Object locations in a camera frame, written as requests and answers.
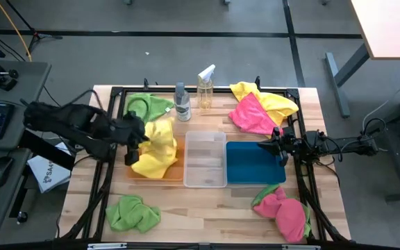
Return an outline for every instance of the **wooden table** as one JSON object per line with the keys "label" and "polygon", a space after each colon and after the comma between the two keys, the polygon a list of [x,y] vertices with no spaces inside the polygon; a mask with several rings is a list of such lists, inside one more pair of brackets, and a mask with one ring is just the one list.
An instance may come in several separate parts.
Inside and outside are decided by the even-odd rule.
{"label": "wooden table", "polygon": [[[108,107],[112,86],[96,85],[104,108]],[[315,88],[300,88],[304,123],[307,130],[325,131],[324,118],[319,97]],[[171,99],[173,94],[156,94]],[[94,97],[90,105],[98,106]],[[191,95],[192,118],[188,122],[174,124],[175,135],[184,135],[186,131],[223,131],[228,141],[261,141],[265,136],[241,133],[228,118],[228,114],[237,100],[232,94],[214,94],[212,109],[201,112],[197,108],[195,94]],[[168,115],[175,116],[172,109]],[[109,204],[117,203],[124,194],[138,194],[144,203],[158,206],[162,210],[161,223],[148,233],[112,232],[105,221],[102,240],[104,242],[215,242],[215,243],[284,243],[275,222],[262,218],[251,210],[251,201],[264,185],[229,185],[221,189],[186,188],[183,182],[163,183],[161,181],[132,181],[126,178],[126,166],[123,155],[125,148],[119,148],[117,162],[110,186]],[[77,160],[86,156],[81,153]],[[86,209],[90,195],[96,162],[84,160],[75,166],[60,218],[61,232],[65,233]],[[290,160],[285,167],[287,180],[282,186],[287,195],[298,197],[294,164]],[[328,169],[315,167],[315,178],[322,210],[346,238],[350,238],[347,219],[338,181]],[[96,227],[98,210],[94,212],[92,232]],[[316,223],[312,217],[312,226],[317,234]]]}
{"label": "wooden table", "polygon": [[342,117],[349,117],[347,98],[340,89],[368,58],[372,60],[400,60],[400,1],[351,0],[359,21],[364,44],[339,70],[332,53],[326,53],[332,84]]}

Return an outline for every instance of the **crumpled cloth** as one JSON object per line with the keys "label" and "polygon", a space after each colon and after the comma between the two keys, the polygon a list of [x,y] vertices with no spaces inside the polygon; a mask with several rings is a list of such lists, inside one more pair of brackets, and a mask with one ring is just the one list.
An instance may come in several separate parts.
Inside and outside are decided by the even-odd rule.
{"label": "crumpled cloth", "polygon": [[271,135],[274,127],[277,126],[263,110],[253,93],[245,96],[228,116],[245,133]]}
{"label": "crumpled cloth", "polygon": [[278,94],[260,92],[255,83],[239,82],[230,84],[229,87],[238,101],[241,101],[249,93],[253,93],[277,126],[282,124],[285,117],[299,110],[299,107],[288,98],[281,97]]}
{"label": "crumpled cloth", "polygon": [[288,242],[300,242],[311,231],[310,211],[300,201],[287,198],[279,185],[269,185],[253,200],[251,206],[259,215],[276,219],[278,229]]}
{"label": "crumpled cloth", "polygon": [[161,212],[157,207],[144,205],[138,195],[124,195],[117,204],[106,208],[106,217],[113,231],[136,228],[146,233],[160,222]]}
{"label": "crumpled cloth", "polygon": [[145,135],[149,141],[141,143],[139,160],[132,170],[147,178],[163,178],[169,166],[177,161],[177,141],[172,133],[174,118],[148,122]]}
{"label": "crumpled cloth", "polygon": [[167,112],[166,108],[171,109],[172,107],[174,107],[172,101],[156,97],[153,94],[137,93],[128,97],[127,104],[124,106],[124,114],[128,110],[135,111],[146,124],[164,115]]}

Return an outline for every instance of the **yellow cable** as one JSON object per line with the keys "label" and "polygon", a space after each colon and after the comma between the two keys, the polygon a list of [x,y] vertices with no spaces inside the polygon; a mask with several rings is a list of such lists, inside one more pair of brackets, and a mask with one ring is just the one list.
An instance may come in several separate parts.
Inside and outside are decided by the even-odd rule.
{"label": "yellow cable", "polygon": [[1,4],[0,4],[0,9],[1,9],[1,10],[3,11],[3,13],[6,15],[8,21],[12,24],[12,26],[13,26],[13,28],[16,30],[16,32],[17,32],[19,38],[21,39],[21,42],[22,42],[22,44],[24,45],[24,48],[25,48],[26,51],[27,51],[28,60],[29,60],[29,61],[32,61],[32,56],[31,56],[31,53],[30,53],[30,52],[28,51],[28,49],[27,49],[26,42],[25,42],[24,39],[22,38],[22,36],[21,36],[21,34],[19,33],[17,27],[16,27],[15,24],[12,22],[11,18],[8,16],[6,10],[4,10],[4,8],[3,8],[3,6],[2,6]]}

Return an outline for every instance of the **concrete floor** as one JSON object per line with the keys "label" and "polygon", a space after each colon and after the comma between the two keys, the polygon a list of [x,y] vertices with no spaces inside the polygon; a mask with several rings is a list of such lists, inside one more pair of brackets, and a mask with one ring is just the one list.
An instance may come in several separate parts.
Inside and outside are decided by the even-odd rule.
{"label": "concrete floor", "polygon": [[[332,0],[325,7],[318,0],[289,2],[297,33],[359,33],[348,0]],[[220,5],[218,0],[137,0],[133,6],[125,6],[120,0],[13,3],[36,28],[50,30],[287,31],[281,0],[232,0],[229,7]],[[1,13],[0,28],[10,28]],[[18,37],[1,38],[23,51]],[[343,87],[352,116],[339,116],[324,53],[332,51],[342,66],[361,43],[362,40],[297,40],[306,86],[318,89],[326,128],[333,137],[357,135],[363,116],[400,88],[400,61],[369,60]],[[253,81],[260,75],[264,86],[297,86],[287,38],[64,37],[42,42],[33,52],[33,59],[52,64],[47,87],[61,103],[95,84],[142,84],[144,77],[163,85],[195,83],[197,73],[211,63],[217,66],[217,85]],[[45,93],[41,100],[51,101]],[[392,103],[399,101],[400,94]],[[377,115],[380,117],[386,110]],[[400,192],[390,157],[386,153],[373,158],[346,155],[336,168],[352,238],[365,244],[400,247],[400,202],[386,204],[384,200],[385,195]],[[60,191],[29,194],[25,204],[31,218],[21,226],[7,219],[0,232],[0,244],[51,239],[64,195]]]}

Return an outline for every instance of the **spray bottle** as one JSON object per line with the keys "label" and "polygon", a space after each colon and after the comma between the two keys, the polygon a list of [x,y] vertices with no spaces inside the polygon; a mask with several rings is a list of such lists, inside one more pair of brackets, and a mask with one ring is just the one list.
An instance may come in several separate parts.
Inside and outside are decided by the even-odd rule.
{"label": "spray bottle", "polygon": [[199,74],[199,84],[197,85],[197,100],[199,108],[202,110],[210,109],[213,104],[214,84],[211,75],[214,73],[215,65],[209,66]]}
{"label": "spray bottle", "polygon": [[186,122],[191,119],[191,101],[189,93],[185,90],[184,83],[175,85],[174,104],[179,120]]}

